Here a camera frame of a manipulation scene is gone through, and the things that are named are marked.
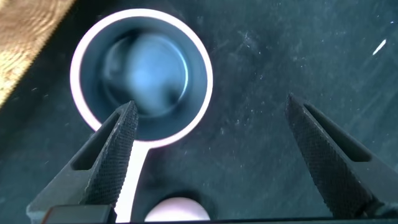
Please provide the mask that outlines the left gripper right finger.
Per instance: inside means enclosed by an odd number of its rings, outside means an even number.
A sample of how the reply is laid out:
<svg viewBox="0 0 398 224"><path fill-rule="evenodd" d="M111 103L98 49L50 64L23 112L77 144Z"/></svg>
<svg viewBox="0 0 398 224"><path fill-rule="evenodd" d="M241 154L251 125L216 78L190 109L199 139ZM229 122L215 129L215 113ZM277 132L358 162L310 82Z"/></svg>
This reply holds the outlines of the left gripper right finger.
<svg viewBox="0 0 398 224"><path fill-rule="evenodd" d="M397 172L309 102L285 115L313 183L336 218L397 217Z"/></svg>

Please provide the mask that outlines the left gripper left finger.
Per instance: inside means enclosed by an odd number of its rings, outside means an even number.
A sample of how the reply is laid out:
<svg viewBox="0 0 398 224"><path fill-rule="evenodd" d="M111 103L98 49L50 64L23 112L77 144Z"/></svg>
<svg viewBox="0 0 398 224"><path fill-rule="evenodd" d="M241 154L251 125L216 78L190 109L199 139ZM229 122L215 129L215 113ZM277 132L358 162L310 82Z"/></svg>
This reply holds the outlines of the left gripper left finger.
<svg viewBox="0 0 398 224"><path fill-rule="evenodd" d="M137 129L137 108L117 108L27 206L32 223L114 223Z"/></svg>

